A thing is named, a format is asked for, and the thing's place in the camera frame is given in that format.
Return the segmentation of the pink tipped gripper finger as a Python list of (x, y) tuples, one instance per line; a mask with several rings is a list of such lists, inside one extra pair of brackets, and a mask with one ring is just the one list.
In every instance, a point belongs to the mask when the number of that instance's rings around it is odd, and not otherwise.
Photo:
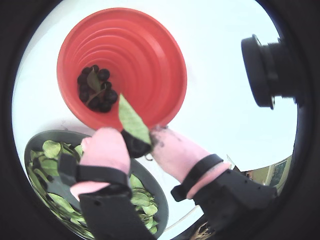
[(278, 196), (275, 187), (230, 169), (218, 155), (169, 128), (157, 127), (150, 137), (154, 159), (179, 181), (171, 190), (174, 200), (193, 200), (218, 233), (252, 221)]
[(121, 133), (102, 128), (82, 141), (77, 161), (63, 153), (58, 173), (79, 200), (86, 224), (97, 240), (153, 240), (131, 203), (130, 156)]

